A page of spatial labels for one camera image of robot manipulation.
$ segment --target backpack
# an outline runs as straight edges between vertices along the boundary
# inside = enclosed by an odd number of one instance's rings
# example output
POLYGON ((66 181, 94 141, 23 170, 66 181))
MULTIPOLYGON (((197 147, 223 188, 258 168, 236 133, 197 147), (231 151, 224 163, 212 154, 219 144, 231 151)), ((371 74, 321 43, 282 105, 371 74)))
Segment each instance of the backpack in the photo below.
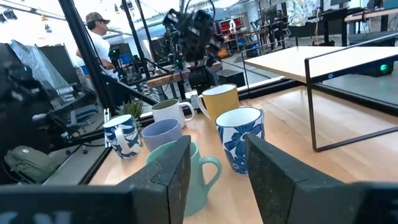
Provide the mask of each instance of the backpack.
POLYGON ((17 146, 8 151, 4 162, 28 184, 41 184, 57 170, 51 157, 29 146, 17 146))

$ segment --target man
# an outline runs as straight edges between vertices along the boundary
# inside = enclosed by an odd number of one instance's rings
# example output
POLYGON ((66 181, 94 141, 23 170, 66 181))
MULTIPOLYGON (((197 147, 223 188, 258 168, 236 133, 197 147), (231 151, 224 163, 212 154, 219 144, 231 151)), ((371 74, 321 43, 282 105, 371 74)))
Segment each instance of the man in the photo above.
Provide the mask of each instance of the man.
MULTIPOLYGON (((115 67, 111 63, 111 59, 109 57, 109 48, 111 45, 102 38, 102 36, 104 36, 108 31, 108 27, 106 25, 109 24, 110 20, 103 19, 103 17, 97 12, 91 12, 86 16, 86 22, 87 28, 89 29, 88 33, 93 41, 94 48, 98 53, 99 60, 101 61, 101 67, 104 69, 105 74, 119 80, 118 73, 114 73, 115 67)), ((77 50, 76 55, 81 58, 79 50, 77 50)), ((113 101, 116 106, 121 106, 124 101, 124 94, 117 88, 110 85, 108 86, 111 90, 113 101)))
MULTIPOLYGON (((275 22, 280 22, 280 21, 287 22, 287 17, 284 16, 284 13, 282 10, 278 9, 276 11, 276 17, 274 20, 275 20, 275 22)), ((275 36, 276 40, 280 41, 280 37, 284 34, 284 31, 280 30, 279 26, 273 27, 272 29, 274 30, 274 36, 275 36)), ((272 32, 269 32, 269 40, 271 41, 271 43, 275 42, 274 36, 272 35, 272 32)))

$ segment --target blue floral mug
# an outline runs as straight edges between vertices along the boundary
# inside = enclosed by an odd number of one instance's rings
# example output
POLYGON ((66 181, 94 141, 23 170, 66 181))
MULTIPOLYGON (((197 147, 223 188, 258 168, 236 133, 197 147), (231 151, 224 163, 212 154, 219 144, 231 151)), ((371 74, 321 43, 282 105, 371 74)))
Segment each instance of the blue floral mug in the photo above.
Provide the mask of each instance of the blue floral mug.
POLYGON ((264 112, 253 107, 233 109, 216 118, 216 127, 232 169, 247 175, 244 136, 251 133, 264 138, 264 112))
POLYGON ((141 151, 136 123, 131 115, 117 116, 104 125, 106 141, 122 159, 128 159, 141 151))

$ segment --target wooden tabletop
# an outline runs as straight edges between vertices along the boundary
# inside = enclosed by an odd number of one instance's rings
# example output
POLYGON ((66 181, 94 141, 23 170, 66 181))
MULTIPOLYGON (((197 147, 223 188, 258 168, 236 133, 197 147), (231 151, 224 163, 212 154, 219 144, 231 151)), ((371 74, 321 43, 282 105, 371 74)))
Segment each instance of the wooden tabletop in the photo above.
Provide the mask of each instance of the wooden tabletop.
MULTIPOLYGON (((301 161, 344 182, 356 180, 398 181, 398 133, 357 142, 329 151, 312 150, 308 121, 307 92, 292 88, 242 105, 262 108, 266 139, 301 161)), ((318 91, 313 92, 317 140, 326 145, 398 124, 389 116, 318 91)), ((223 171, 210 190, 206 207, 184 220, 184 224, 261 224, 261 217, 248 177, 236 175, 229 166, 215 127, 203 115, 187 123, 184 134, 198 144, 202 157, 217 157, 223 171)), ((144 166, 148 150, 143 148, 133 159, 120 159, 112 151, 91 185, 114 185, 144 166)), ((208 182, 216 173, 213 165, 203 168, 208 182)))
MULTIPOLYGON (((210 72, 216 72, 217 70, 222 68, 222 63, 221 62, 216 62, 213 64, 213 66, 211 68, 209 68, 210 72)), ((181 72, 181 75, 183 78, 188 78, 190 71, 188 69, 183 70, 181 72)), ((168 83, 173 83, 173 82, 179 82, 181 81, 181 75, 179 72, 175 72, 172 75, 165 75, 163 77, 159 77, 159 78, 154 78, 151 79, 147 82, 147 85, 149 87, 157 87, 157 86, 162 86, 162 85, 166 85, 168 83)))
POLYGON ((362 19, 370 19, 370 18, 385 16, 385 15, 390 15, 390 14, 396 14, 396 13, 398 13, 398 9, 380 10, 380 11, 374 11, 374 12, 368 12, 368 13, 365 11, 363 18, 362 18, 362 14, 357 14, 357 15, 347 16, 344 19, 344 21, 346 21, 346 22, 361 21, 362 19))
MULTIPOLYGON (((304 60, 344 47, 291 47, 245 60, 245 63, 305 83, 304 60)), ((396 47, 353 47, 310 60, 311 78, 398 55, 396 47)))

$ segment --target potted plant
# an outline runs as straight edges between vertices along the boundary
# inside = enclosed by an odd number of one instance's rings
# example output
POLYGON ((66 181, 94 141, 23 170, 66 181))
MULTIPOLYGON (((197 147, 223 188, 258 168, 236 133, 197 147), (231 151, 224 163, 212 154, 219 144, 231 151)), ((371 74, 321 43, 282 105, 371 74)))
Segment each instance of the potted plant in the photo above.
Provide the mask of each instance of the potted plant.
POLYGON ((141 131, 142 131, 142 124, 141 124, 141 114, 144 112, 144 102, 137 98, 131 98, 127 103, 123 103, 122 106, 118 106, 116 113, 118 115, 125 115, 130 114, 137 124, 137 131, 140 135, 140 143, 139 145, 142 147, 144 143, 142 142, 141 131))

